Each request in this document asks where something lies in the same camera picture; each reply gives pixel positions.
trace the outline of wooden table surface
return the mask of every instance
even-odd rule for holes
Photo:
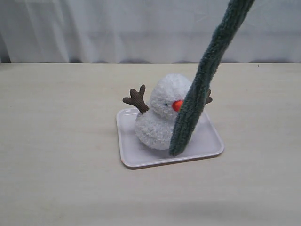
[[[299,226],[301,64],[221,64],[206,110],[225,150],[129,170],[116,114],[197,64],[0,64],[1,226]]]

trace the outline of white fluffy snowman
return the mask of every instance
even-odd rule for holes
[[[123,102],[140,111],[136,118],[135,132],[139,140],[151,149],[169,149],[174,124],[182,103],[190,89],[191,81],[181,74],[168,74],[158,81],[147,104],[143,101],[145,86],[137,92],[130,90],[131,98]],[[206,103],[212,101],[208,92]]]

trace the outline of square plastic tray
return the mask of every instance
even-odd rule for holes
[[[135,134],[137,114],[138,109],[130,108],[121,110],[116,117],[120,157],[122,163],[129,169],[216,157],[224,150],[223,141],[206,111],[203,111],[195,134],[185,151],[176,157],[170,156],[168,150],[153,150],[140,142]]]

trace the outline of white curtain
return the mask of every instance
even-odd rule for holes
[[[198,62],[229,0],[1,0],[12,62]],[[301,0],[257,0],[223,62],[301,62]]]

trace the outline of green chenille stem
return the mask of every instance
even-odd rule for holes
[[[199,62],[196,76],[176,118],[169,147],[170,155],[177,156],[185,150],[204,110],[213,75],[254,2],[255,0],[230,0],[222,22],[215,29],[211,42]]]

